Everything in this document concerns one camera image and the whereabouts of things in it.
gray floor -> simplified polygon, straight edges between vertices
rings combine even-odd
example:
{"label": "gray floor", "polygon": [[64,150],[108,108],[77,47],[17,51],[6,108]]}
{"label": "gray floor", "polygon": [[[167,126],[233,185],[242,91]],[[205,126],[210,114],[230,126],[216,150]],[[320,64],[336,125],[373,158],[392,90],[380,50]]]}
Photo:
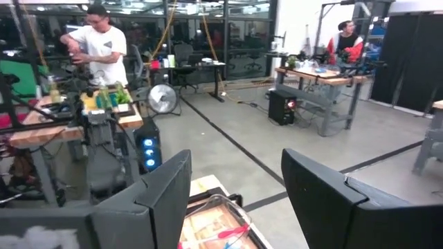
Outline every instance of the gray floor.
{"label": "gray floor", "polygon": [[[267,109],[266,88],[228,91],[231,99],[255,101]],[[356,120],[351,130],[341,131],[337,124],[331,133],[321,138],[316,123],[279,127],[268,121],[266,113],[245,104],[236,104],[225,97],[220,103],[207,94],[186,95],[185,99],[198,108],[211,122],[232,136],[239,144],[281,176],[280,157],[284,148],[291,148],[335,170],[342,170],[421,141],[430,120],[359,101]],[[337,111],[345,110],[349,98],[342,95]],[[182,103],[183,113],[159,116],[163,158],[167,160],[182,149],[191,149],[193,178],[214,174],[231,193],[241,194],[245,205],[284,191],[276,180],[232,145],[218,131]],[[307,121],[310,115],[303,115]],[[412,203],[443,203],[443,165],[430,160],[423,176],[413,176],[411,169],[418,148],[378,162],[350,176],[364,183],[406,199]],[[61,175],[73,175],[61,170]],[[288,198],[270,203],[249,213],[274,248],[307,248],[297,217]]]}

bottle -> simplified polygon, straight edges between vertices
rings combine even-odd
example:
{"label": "bottle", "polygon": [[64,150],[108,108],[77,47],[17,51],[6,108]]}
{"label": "bottle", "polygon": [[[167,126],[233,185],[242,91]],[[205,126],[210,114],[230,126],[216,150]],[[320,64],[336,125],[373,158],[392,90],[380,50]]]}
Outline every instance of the bottle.
{"label": "bottle", "polygon": [[102,104],[103,109],[112,108],[111,98],[109,97],[109,89],[106,85],[103,77],[98,78],[100,88],[98,90],[98,97],[100,98],[100,103]]}
{"label": "bottle", "polygon": [[60,92],[57,89],[57,83],[54,81],[54,76],[52,75],[48,76],[48,83],[49,83],[49,95],[51,97],[51,102],[60,103],[62,99],[60,97]]}

red jacket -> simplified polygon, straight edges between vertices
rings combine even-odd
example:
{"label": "red jacket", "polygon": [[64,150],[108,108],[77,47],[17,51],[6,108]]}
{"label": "red jacket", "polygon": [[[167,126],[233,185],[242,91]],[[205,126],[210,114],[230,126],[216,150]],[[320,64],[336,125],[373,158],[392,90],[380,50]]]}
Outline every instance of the red jacket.
{"label": "red jacket", "polygon": [[[338,33],[337,35],[333,36],[330,39],[330,41],[327,45],[327,48],[326,48],[327,51],[329,52],[329,54],[331,55],[331,57],[329,58],[329,63],[331,65],[335,65],[335,63],[337,62],[336,51],[337,51],[339,39],[340,39],[340,33]],[[358,37],[355,40],[353,47],[345,48],[345,51],[349,52],[349,54],[350,54],[349,62],[356,62],[360,58],[360,54],[361,54],[362,49],[363,49],[363,39],[361,37]]]}

caster wheel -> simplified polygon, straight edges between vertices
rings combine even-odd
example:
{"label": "caster wheel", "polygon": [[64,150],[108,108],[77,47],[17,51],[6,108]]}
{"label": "caster wheel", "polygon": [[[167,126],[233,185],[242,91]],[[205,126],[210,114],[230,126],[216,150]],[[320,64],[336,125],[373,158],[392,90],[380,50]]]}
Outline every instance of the caster wheel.
{"label": "caster wheel", "polygon": [[59,207],[63,207],[66,203],[66,193],[64,190],[59,189],[55,192],[55,197],[57,198],[57,204]]}

man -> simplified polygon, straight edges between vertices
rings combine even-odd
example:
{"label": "man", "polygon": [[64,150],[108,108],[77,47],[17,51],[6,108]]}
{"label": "man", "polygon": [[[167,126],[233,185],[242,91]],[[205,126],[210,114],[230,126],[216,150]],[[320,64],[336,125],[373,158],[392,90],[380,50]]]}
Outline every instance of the man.
{"label": "man", "polygon": [[[89,64],[89,70],[95,76],[103,76],[106,84],[121,82],[127,84],[123,56],[126,55],[125,34],[109,24],[109,14],[105,7],[92,5],[87,10],[83,26],[69,34],[62,35],[60,41],[68,46],[74,64]],[[80,44],[86,44],[87,54],[82,52]],[[98,79],[91,81],[98,84]]]}
{"label": "man", "polygon": [[338,25],[338,34],[333,36],[327,45],[327,51],[331,55],[329,63],[337,63],[337,54],[342,51],[350,54],[348,62],[356,62],[360,58],[363,49],[363,39],[354,33],[355,25],[352,21],[344,21]]}

